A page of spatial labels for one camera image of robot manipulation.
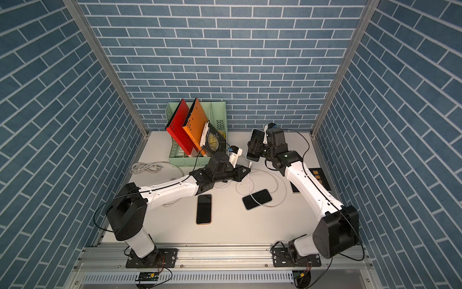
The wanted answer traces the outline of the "black phone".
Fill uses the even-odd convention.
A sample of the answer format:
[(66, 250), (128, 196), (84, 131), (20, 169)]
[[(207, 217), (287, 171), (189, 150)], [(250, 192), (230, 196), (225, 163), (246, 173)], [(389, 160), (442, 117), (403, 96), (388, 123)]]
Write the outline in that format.
[(258, 162), (262, 156), (262, 148), (264, 146), (265, 133), (261, 130), (253, 129), (250, 140), (247, 143), (246, 159)]

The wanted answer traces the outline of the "phone with orange case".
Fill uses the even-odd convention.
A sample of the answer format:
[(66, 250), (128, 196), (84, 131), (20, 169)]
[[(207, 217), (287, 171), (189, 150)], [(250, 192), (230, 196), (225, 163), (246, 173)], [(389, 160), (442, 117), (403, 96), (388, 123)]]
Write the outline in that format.
[(206, 225), (210, 224), (212, 220), (212, 196), (199, 195), (197, 200), (197, 215), (196, 224)]

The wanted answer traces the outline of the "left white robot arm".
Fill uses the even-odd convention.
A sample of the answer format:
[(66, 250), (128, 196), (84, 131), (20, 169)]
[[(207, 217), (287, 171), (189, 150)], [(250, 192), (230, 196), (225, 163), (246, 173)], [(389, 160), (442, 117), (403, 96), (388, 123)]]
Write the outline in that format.
[(156, 255), (157, 247), (143, 228), (146, 213), (166, 203), (205, 193), (215, 183), (241, 182), (251, 169), (237, 164), (237, 159), (219, 152), (205, 167), (191, 171), (185, 178), (144, 187), (135, 183), (124, 185), (106, 210), (116, 240), (127, 243), (140, 259)]

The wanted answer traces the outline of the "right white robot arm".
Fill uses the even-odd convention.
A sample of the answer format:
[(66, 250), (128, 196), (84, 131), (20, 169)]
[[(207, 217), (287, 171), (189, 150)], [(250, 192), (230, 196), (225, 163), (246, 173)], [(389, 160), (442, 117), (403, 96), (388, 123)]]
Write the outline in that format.
[(320, 254), (326, 259), (360, 243), (359, 213), (333, 197), (308, 171), (302, 156), (290, 151), (276, 124), (265, 128), (262, 156), (302, 194), (314, 212), (316, 228), (289, 242), (292, 258)]

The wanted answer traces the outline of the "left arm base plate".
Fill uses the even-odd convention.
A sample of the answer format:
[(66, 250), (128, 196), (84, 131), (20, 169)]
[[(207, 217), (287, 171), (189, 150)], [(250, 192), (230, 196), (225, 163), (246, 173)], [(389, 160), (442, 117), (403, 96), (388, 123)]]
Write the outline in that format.
[(131, 249), (126, 262), (127, 269), (147, 269), (147, 268), (174, 268), (178, 257), (178, 249), (154, 249), (150, 254), (143, 258), (136, 255)]

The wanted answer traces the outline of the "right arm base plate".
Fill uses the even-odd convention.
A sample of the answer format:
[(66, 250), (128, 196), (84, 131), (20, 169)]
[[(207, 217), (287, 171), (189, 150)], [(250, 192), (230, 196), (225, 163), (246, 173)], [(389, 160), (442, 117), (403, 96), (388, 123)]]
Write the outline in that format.
[(284, 248), (273, 248), (270, 252), (274, 267), (321, 267), (322, 265), (318, 255), (308, 255), (294, 261)]

